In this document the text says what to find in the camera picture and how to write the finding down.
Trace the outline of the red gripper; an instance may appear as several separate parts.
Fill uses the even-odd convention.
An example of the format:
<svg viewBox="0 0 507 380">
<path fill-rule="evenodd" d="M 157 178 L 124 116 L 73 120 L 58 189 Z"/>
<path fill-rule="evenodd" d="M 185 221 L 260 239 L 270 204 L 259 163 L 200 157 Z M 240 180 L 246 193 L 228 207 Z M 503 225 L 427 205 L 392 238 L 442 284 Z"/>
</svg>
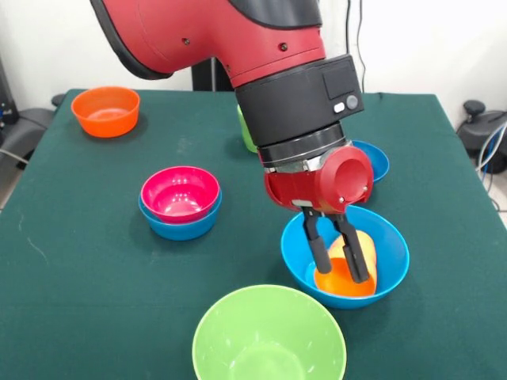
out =
<svg viewBox="0 0 507 380">
<path fill-rule="evenodd" d="M 373 169 L 366 153 L 351 145 L 342 146 L 329 152 L 319 169 L 266 173 L 264 179 L 266 191 L 276 204 L 294 211 L 302 208 L 304 233 L 319 273 L 330 273 L 332 265 L 317 229 L 317 211 L 336 214 L 331 220 L 343 237 L 342 250 L 353 281 L 369 279 L 356 229 L 343 214 L 348 205 L 366 202 L 372 194 Z"/>
</svg>

